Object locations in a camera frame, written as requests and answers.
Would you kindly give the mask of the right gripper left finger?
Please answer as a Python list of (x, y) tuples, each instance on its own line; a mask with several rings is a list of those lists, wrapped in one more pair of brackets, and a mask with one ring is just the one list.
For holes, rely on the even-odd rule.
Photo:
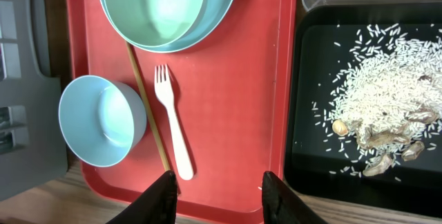
[(176, 176), (168, 170), (107, 224), (174, 224), (176, 209)]

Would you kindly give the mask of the light blue small bowl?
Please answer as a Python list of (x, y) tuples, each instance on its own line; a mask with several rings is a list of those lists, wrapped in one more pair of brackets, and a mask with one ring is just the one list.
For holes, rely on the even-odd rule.
[(78, 77), (65, 88), (58, 116), (66, 144), (95, 167), (123, 161), (147, 126), (141, 97), (127, 84), (96, 75)]

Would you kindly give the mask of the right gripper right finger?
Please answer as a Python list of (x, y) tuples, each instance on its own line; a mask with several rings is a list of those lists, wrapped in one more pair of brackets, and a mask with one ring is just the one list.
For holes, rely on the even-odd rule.
[(262, 208), (266, 224), (327, 224), (272, 171), (262, 177)]

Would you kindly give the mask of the green bowl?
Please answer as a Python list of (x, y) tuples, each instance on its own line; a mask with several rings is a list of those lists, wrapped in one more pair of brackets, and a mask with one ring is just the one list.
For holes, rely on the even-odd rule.
[(114, 29), (133, 45), (159, 47), (186, 34), (204, 0), (104, 0)]

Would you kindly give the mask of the rice and food scraps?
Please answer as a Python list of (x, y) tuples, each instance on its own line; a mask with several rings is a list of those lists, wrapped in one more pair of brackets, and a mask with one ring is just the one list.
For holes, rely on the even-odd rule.
[(440, 26), (314, 26), (303, 42), (318, 152), (336, 160), (329, 175), (441, 172)]

